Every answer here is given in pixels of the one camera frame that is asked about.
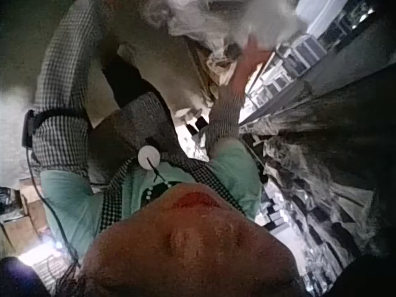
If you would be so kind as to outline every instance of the black strap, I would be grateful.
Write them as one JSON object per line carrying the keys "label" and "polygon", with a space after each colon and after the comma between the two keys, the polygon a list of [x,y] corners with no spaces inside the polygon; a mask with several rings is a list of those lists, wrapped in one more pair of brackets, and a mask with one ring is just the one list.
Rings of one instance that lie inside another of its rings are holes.
{"label": "black strap", "polygon": [[33,134],[36,133],[36,130],[49,118],[53,116],[68,116],[71,118],[80,118],[86,120],[91,129],[90,120],[88,118],[88,114],[85,110],[76,111],[72,108],[53,108],[51,110],[42,111],[35,115],[33,119]]}

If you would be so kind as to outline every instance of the hand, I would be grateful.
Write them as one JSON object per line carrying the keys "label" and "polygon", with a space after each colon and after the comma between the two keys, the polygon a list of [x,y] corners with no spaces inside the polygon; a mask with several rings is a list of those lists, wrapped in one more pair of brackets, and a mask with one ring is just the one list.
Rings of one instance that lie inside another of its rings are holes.
{"label": "hand", "polygon": [[239,57],[234,74],[230,80],[230,85],[235,92],[244,93],[245,86],[249,76],[257,69],[261,63],[266,63],[270,57],[271,51],[264,51],[259,48],[257,38],[249,35],[246,46]]}

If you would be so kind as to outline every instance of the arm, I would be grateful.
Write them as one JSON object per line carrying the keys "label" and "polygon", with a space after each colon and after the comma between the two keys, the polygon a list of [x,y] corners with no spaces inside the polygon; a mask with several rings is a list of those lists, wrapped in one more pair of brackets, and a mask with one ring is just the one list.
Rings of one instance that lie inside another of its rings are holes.
{"label": "arm", "polygon": [[209,114],[206,150],[210,158],[215,157],[217,147],[224,147],[222,143],[226,139],[238,139],[239,114],[245,102],[245,87],[249,76],[258,64],[267,62],[270,55],[271,52],[258,48],[255,38],[249,37],[230,82],[219,88],[218,100]]}
{"label": "arm", "polygon": [[[79,256],[98,233],[103,201],[102,195],[93,195],[87,179],[89,125],[84,114],[90,61],[110,12],[104,0],[77,0],[48,45],[37,82],[33,151],[43,193]],[[52,213],[45,210],[61,240]]]}
{"label": "arm", "polygon": [[42,171],[87,177],[85,93],[90,61],[106,32],[111,9],[77,0],[45,53],[37,82],[33,151]]}

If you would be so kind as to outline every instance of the light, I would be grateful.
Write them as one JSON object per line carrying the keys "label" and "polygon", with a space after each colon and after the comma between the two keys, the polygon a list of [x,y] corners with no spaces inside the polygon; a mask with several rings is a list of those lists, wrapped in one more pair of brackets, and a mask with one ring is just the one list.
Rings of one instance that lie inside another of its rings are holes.
{"label": "light", "polygon": [[30,251],[23,253],[18,257],[18,259],[28,266],[33,266],[47,259],[49,256],[52,256],[56,252],[57,250],[54,249],[53,243],[48,241],[47,243],[43,243]]}
{"label": "light", "polygon": [[59,241],[56,242],[55,244],[56,249],[62,249],[63,248],[63,244]]}
{"label": "light", "polygon": [[363,14],[359,20],[359,23],[361,23],[362,21],[364,21],[365,19],[367,19],[369,17],[368,14]]}

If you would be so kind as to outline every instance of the plaid sleeve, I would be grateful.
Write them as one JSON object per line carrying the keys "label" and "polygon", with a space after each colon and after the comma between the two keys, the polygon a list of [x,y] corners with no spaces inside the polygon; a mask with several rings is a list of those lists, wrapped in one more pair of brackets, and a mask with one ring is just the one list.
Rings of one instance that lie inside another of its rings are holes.
{"label": "plaid sleeve", "polygon": [[209,114],[206,131],[206,151],[210,156],[218,140],[239,138],[239,114],[245,98],[235,94],[229,86],[219,88],[218,100]]}
{"label": "plaid sleeve", "polygon": [[33,151],[41,170],[87,176],[88,123],[82,114],[90,60],[106,32],[109,11],[102,1],[77,0],[46,50],[37,82],[35,113],[56,112],[46,117],[33,134]]}

